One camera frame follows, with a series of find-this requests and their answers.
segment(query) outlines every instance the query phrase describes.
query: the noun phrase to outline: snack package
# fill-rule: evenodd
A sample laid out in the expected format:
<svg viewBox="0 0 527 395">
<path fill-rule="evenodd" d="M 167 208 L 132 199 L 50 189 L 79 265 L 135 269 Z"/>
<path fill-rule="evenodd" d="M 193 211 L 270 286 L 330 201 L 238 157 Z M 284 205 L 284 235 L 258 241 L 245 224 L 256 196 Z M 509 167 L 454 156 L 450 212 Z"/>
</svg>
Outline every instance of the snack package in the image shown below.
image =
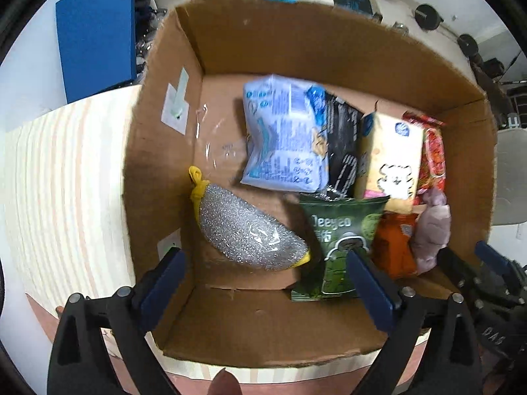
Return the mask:
<svg viewBox="0 0 527 395">
<path fill-rule="evenodd" d="M 372 243 L 372 261 L 392 279 L 413 276 L 417 266 L 408 245 L 417 214 L 385 212 Z"/>
<path fill-rule="evenodd" d="M 283 270 L 307 263 L 305 242 L 245 200 L 210 181 L 196 166 L 189 168 L 195 184 L 190 195 L 201 233 L 229 260 L 239 264 Z"/>
<path fill-rule="evenodd" d="M 445 149 L 439 130 L 445 124 L 429 116 L 411 112 L 405 112 L 402 119 L 424 129 L 421 167 L 414 200 L 414 205 L 422 205 L 424 203 L 422 196 L 430 188 L 437 187 L 442 192 L 445 190 Z"/>
<path fill-rule="evenodd" d="M 423 129 L 373 112 L 362 119 L 356 199 L 390 196 L 386 210 L 410 214 L 423 146 Z"/>
<path fill-rule="evenodd" d="M 325 109 L 329 183 L 317 197 L 326 200 L 352 198 L 357 176 L 359 122 L 364 114 L 329 92 L 325 94 Z"/>
<path fill-rule="evenodd" d="M 243 87 L 249 161 L 242 184 L 314 193 L 329 179 L 325 90 L 269 76 Z"/>
<path fill-rule="evenodd" d="M 320 244 L 322 259 L 294 286 L 293 301 L 321 300 L 343 294 L 355 296 L 346 277 L 349 248 L 369 254 L 377 224 L 388 197 L 326 201 L 301 195 L 300 205 Z"/>
<path fill-rule="evenodd" d="M 417 264 L 417 274 L 433 269 L 437 262 L 437 253 L 446 247 L 450 240 L 450 207 L 446 204 L 445 194 L 432 187 L 423 194 L 426 209 L 415 227 L 414 237 L 410 240 L 410 249 Z"/>
</svg>

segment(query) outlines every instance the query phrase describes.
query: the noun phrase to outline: light blue snack bag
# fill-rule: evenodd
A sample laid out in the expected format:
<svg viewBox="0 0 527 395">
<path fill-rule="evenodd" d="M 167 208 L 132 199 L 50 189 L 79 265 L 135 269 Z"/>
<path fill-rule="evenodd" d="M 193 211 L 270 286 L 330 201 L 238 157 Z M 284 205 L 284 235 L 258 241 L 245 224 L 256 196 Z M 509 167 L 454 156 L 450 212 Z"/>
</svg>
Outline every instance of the light blue snack bag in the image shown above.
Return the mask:
<svg viewBox="0 0 527 395">
<path fill-rule="evenodd" d="M 329 181 L 324 88 L 272 75 L 243 87 L 249 161 L 242 184 L 314 193 Z"/>
</svg>

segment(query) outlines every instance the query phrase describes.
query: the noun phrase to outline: striped surface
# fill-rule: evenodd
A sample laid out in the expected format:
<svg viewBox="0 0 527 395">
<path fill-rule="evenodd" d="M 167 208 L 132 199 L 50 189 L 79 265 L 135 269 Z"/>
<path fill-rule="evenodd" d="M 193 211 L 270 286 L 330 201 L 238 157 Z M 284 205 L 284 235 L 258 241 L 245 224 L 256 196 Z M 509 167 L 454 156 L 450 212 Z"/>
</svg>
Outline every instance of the striped surface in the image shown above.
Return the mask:
<svg viewBox="0 0 527 395">
<path fill-rule="evenodd" d="M 45 330 L 46 315 L 56 317 L 55 308 L 70 294 L 107 297 L 135 284 L 121 196 L 125 145 L 140 88 L 80 100 L 6 135 L 7 234 L 27 294 L 47 311 L 34 307 Z M 109 331 L 104 339 L 110 354 L 120 357 Z M 222 368 L 164 356 L 151 334 L 147 341 L 166 372 L 211 380 Z M 377 355 L 303 368 L 227 370 L 240 383 L 284 383 L 358 370 Z"/>
</svg>

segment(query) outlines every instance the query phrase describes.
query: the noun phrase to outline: blue board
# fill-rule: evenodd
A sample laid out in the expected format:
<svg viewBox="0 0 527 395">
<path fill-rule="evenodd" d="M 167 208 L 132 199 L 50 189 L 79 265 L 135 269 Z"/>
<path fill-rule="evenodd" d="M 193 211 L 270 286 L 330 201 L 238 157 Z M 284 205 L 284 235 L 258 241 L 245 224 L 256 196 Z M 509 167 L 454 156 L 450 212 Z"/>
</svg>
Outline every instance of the blue board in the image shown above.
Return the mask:
<svg viewBox="0 0 527 395">
<path fill-rule="evenodd" d="M 57 35 L 68 103 L 134 80 L 134 0 L 60 0 Z"/>
</svg>

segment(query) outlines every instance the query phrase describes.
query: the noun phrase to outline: cartoon character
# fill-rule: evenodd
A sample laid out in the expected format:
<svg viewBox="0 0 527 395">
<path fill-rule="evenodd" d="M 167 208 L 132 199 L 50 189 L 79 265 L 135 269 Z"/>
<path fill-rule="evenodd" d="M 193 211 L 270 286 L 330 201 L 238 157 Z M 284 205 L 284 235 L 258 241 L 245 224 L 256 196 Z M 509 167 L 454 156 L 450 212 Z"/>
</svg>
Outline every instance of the cartoon character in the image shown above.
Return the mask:
<svg viewBox="0 0 527 395">
<path fill-rule="evenodd" d="M 409 178 L 412 175 L 412 168 L 409 166 L 383 165 L 379 172 L 384 176 L 377 180 L 377 186 L 384 194 L 393 199 L 406 200 L 410 198 L 410 190 L 414 184 L 414 180 Z"/>
</svg>

